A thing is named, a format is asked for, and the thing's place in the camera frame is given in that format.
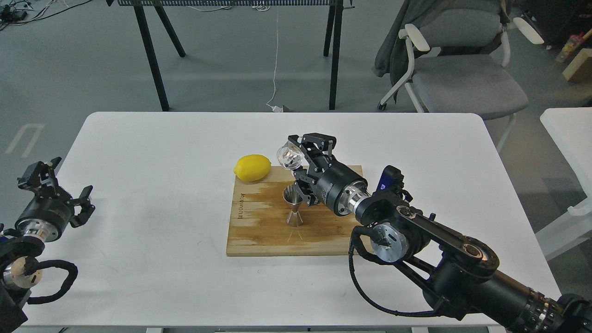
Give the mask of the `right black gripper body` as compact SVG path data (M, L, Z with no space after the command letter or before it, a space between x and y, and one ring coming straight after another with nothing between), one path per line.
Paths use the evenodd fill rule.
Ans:
M368 183L361 175L343 164L332 166L311 185L313 193L335 215L346 216L368 198Z

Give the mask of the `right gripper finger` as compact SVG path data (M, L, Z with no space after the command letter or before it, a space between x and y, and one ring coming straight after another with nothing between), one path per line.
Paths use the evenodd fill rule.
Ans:
M307 206L315 206L319 203L324 204L322 195L322 186L319 185L320 178L323 175L322 171L292 171L297 186L297 192Z
M304 154L304 158L309 164L308 175L320 176L333 166L332 149L337 142L334 136L319 133L309 133L302 136L290 135L288 141Z

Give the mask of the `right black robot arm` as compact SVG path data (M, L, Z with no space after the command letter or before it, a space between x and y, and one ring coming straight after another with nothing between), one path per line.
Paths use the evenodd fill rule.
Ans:
M359 173L333 154L336 138L319 133L291 135L277 160L292 171L300 198L309 206L323 203L337 216L354 214L348 265L358 293L388 314L462 320L484 314L512 333L589 333L591 301L564 294L558 301L498 270L495 251L435 221L410 205L401 171L387 165L376 191ZM353 255L394 267L423 291L429 311L401 312L372 301L359 285Z

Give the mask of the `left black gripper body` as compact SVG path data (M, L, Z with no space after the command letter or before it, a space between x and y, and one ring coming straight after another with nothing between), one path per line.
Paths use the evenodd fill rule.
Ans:
M15 229L43 242L58 240L72 216L74 208L57 199L33 198L15 222Z

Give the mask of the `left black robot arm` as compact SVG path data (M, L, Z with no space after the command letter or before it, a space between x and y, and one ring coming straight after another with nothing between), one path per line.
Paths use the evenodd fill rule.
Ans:
M63 297L73 285L78 268L65 260L38 261L48 242L58 240L67 225L84 225L95 206L90 194L93 186L83 188L78 198L72 197L58 183L55 168L61 157L45 164L38 161L17 179L18 188L31 191L34 196L18 217L12 229L1 228L0 246L0 326L3 333L12 333L27 316L25 304L41 305ZM68 274L61 288L50 296L33 297L31 289L42 279L46 268L59 268Z

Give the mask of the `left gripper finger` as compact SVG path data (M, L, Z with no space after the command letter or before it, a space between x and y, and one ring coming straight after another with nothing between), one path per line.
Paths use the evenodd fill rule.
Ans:
M38 161L26 169L22 177L17 178L17 186L21 190L34 192L32 202L55 199L65 201L65 190L59 186L55 175L55 168L60 164L62 157L53 158L45 164Z
M78 198L70 198L66 200L66 206L72 209L72 217L68 221L73 228L78 228L86 224L93 212L95 206L91 203L90 194L93 191L93 186L89 185L83 188ZM74 207L80 207L80 212L74 214Z

